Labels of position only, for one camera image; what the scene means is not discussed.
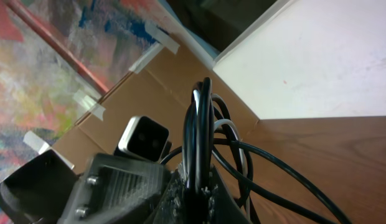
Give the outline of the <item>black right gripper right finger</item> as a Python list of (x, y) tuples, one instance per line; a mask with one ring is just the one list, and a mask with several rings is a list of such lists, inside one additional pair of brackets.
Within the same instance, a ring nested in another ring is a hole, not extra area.
[(210, 168), (209, 223), (249, 224), (215, 166)]

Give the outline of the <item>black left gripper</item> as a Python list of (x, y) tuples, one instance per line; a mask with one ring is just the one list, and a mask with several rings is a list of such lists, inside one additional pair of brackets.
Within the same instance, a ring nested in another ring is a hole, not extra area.
[(144, 223), (170, 178), (158, 163), (96, 154), (78, 179), (48, 150), (0, 183), (0, 209), (13, 223)]

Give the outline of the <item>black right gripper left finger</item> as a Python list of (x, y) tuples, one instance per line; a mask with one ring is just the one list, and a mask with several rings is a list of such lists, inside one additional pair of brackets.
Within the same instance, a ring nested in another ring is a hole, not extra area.
[(148, 203), (145, 223), (183, 223), (182, 196), (186, 175), (182, 165), (170, 171), (161, 164), (149, 164), (144, 201)]

